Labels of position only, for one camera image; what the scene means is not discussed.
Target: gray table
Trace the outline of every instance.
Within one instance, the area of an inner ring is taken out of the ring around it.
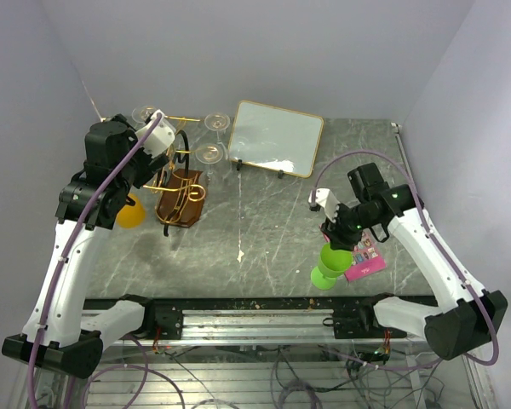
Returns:
[[[197,146],[214,141],[202,123],[186,132]],[[375,149],[401,161],[392,127],[384,120],[326,120],[313,175],[308,179],[224,163],[219,191],[210,190],[201,219],[189,229],[169,230],[153,213],[158,194],[141,189],[147,218],[132,230],[115,228],[93,274],[88,297],[296,297],[395,294],[426,295],[431,290],[407,251],[395,239],[378,245],[388,267],[329,291],[311,284],[310,272],[324,244],[319,224],[323,212],[311,212],[307,198],[316,176],[332,158],[347,150]],[[193,158],[193,168],[197,164]],[[392,165],[379,158],[345,158],[331,167],[321,182],[347,205],[356,199],[347,172],[375,161],[391,184],[402,183]]]

